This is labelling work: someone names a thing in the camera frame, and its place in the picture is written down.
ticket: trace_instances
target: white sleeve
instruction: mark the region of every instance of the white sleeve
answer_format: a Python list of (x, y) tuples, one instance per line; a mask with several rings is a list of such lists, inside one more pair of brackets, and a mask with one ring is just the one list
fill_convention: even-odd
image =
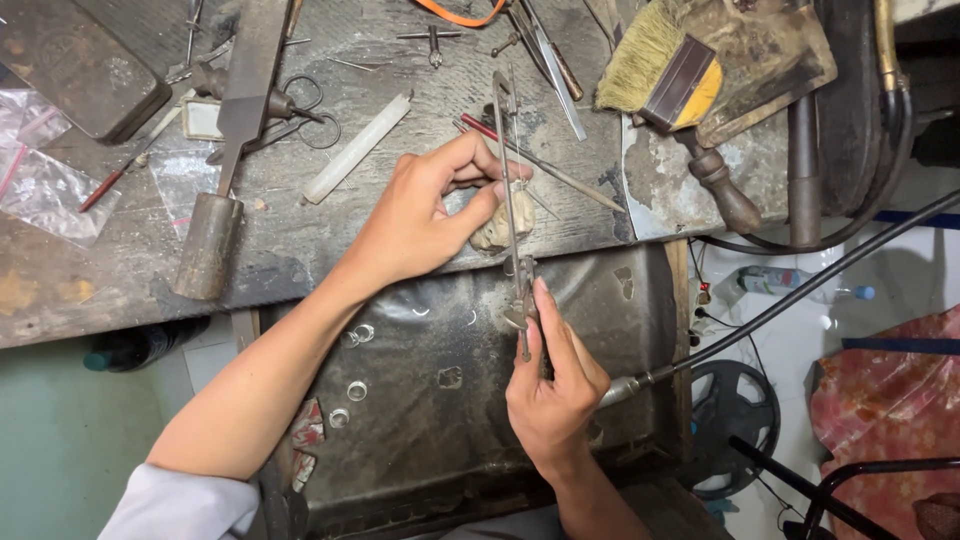
[(242, 481), (175, 473), (144, 463), (99, 540), (232, 540), (250, 528), (259, 495)]

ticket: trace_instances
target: wooden workbench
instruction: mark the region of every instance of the wooden workbench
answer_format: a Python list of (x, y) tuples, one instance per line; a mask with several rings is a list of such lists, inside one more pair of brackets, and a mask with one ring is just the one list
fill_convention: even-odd
[[(165, 74), (169, 65), (181, 61), (186, 32), (179, 0), (80, 3), (157, 73)], [(468, 6), (472, 16), (482, 16), (488, 8), (486, 2), (450, 4)], [(204, 17), (220, 17), (221, 26), (228, 26), (229, 17), (223, 13), (231, 5), (236, 1), (208, 0)], [(539, 6), (544, 25), (587, 94), (577, 104), (587, 141), (576, 141), (557, 98), (522, 45), (490, 58), (490, 50), (513, 30), (506, 17), (497, 17), (480, 30), (464, 29), (462, 37), (442, 39), (444, 65), (434, 70), (427, 63), (426, 40), (397, 40), (395, 35), (424, 29), (428, 23), (447, 25), (409, 0), (307, 0), (295, 37), (313, 41), (284, 51), (277, 79), (306, 73), (319, 80), (325, 94), (319, 110), (337, 116), (343, 137), (326, 153), (290, 137), (241, 164), (233, 192), (246, 205), (245, 223), (233, 277), (222, 299), (195, 302), (170, 291), (181, 241), (148, 169), (129, 174), (117, 184), (120, 202), (90, 249), (11, 216), (0, 219), (0, 253), (4, 254), (0, 258), (0, 348), (304, 296), (355, 237), (397, 156), (425, 152), (456, 136), (450, 120), (464, 111), (479, 115), (491, 97), (491, 74), (505, 70), (509, 62), (515, 66), (522, 97), (521, 144), (596, 185), (629, 208), (639, 224), (635, 234), (631, 216), (606, 209), (538, 172), (534, 189), (564, 221), (538, 209), (539, 223), (523, 241), (525, 252), (548, 257), (722, 229), (711, 199), (686, 173), (683, 148), (663, 144), (648, 130), (629, 130), (621, 136), (617, 116), (590, 110), (589, 96), (610, 52), (582, 0), (539, 2)], [(216, 35), (214, 29), (201, 34), (197, 50), (208, 50)], [(375, 70), (358, 70), (326, 57), (361, 62)], [(175, 95), (186, 89), (186, 83), (178, 85)], [(415, 92), (412, 110), (348, 176), (353, 189), (342, 184), (318, 206), (302, 205), (300, 188), (323, 169), (328, 156), (340, 152), (397, 94), (411, 89)], [(74, 129), (44, 151), (91, 177), (104, 178), (126, 157), (133, 142), (102, 147)], [(733, 181), (767, 220), (781, 220), (786, 214), (785, 142), (786, 122), (780, 114), (722, 149)], [(627, 146), (625, 157), (622, 143)], [(188, 150), (194, 151), (191, 155), (205, 155), (212, 148), (211, 143), (185, 140), (174, 124), (157, 142), (155, 160)], [(468, 193), (456, 193), (447, 197), (447, 205), (458, 209), (467, 197)], [(494, 265), (501, 259), (480, 256), (467, 247), (442, 271)]]

